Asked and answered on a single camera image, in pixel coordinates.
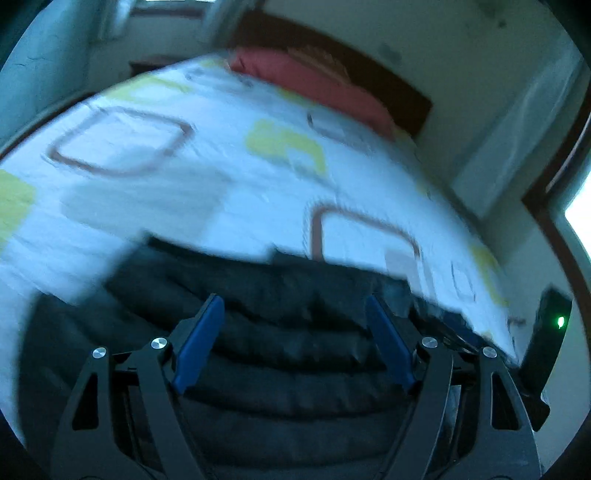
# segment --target pillow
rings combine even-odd
[[[230,68],[346,113],[380,135],[392,138],[393,120],[377,98],[360,87],[339,82],[300,63],[284,51],[239,48],[230,61]]]
[[[404,147],[407,151],[412,154],[416,154],[418,147],[417,144],[414,142],[413,137],[410,133],[406,130],[403,130],[394,122],[392,122],[392,140],[398,145]]]
[[[347,68],[330,53],[321,48],[288,48],[287,53],[300,63],[324,73],[340,83],[351,83]]]

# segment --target red pillow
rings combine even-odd
[[[391,138],[393,120],[388,109],[369,92],[337,82],[308,67],[286,52],[270,48],[239,48],[230,63],[234,72],[245,73],[355,118],[380,135]]]

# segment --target patterned bedsheet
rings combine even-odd
[[[515,356],[499,267],[404,149],[218,56],[117,85],[0,170],[0,407],[39,291],[75,303],[147,232],[213,254],[270,248],[408,279]]]

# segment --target blue gripper pad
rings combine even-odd
[[[171,385],[179,395],[197,383],[201,369],[224,323],[224,302],[211,296],[196,316],[197,325],[176,352],[176,367]]]
[[[412,352],[373,295],[365,302],[365,317],[388,373],[408,393],[417,383],[413,374]]]

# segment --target yellow pattern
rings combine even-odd
[[[415,187],[417,188],[417,192],[431,200],[431,189],[428,185],[424,183],[417,183]]]
[[[492,337],[492,332],[490,330],[485,330],[484,332],[480,333],[480,336],[486,340],[488,340],[489,342],[494,342],[494,339]]]
[[[483,245],[474,244],[470,246],[470,252],[472,253],[474,262],[476,262],[476,265],[478,266],[480,277],[482,278],[493,303],[499,307],[508,307],[509,302],[507,302],[506,298],[499,291],[499,287],[495,282],[496,273],[500,270],[496,258],[492,255],[490,250]]]
[[[35,202],[35,187],[0,170],[0,247],[27,217]]]
[[[277,89],[277,93],[281,98],[287,100],[288,102],[295,103],[296,105],[311,107],[314,106],[316,103],[310,99],[307,99],[304,96],[301,96],[291,90],[285,90],[284,88]]]
[[[326,176],[326,161],[320,144],[270,120],[256,122],[245,142],[251,153],[266,160],[287,163],[296,170],[313,170],[320,177]],[[312,160],[313,168],[306,165],[306,161],[301,157],[293,158],[298,157],[293,154],[293,151],[306,154]]]
[[[222,69],[228,65],[225,59],[205,59],[199,62],[199,66],[204,69]]]
[[[164,96],[155,96],[154,98],[142,98],[139,94],[143,89],[159,87],[168,92]],[[160,78],[152,74],[138,75],[126,82],[115,85],[106,90],[103,96],[112,100],[123,100],[125,102],[140,103],[143,105],[153,105],[162,101],[169,101],[171,98],[179,95],[193,93],[193,87],[183,85],[172,80]]]

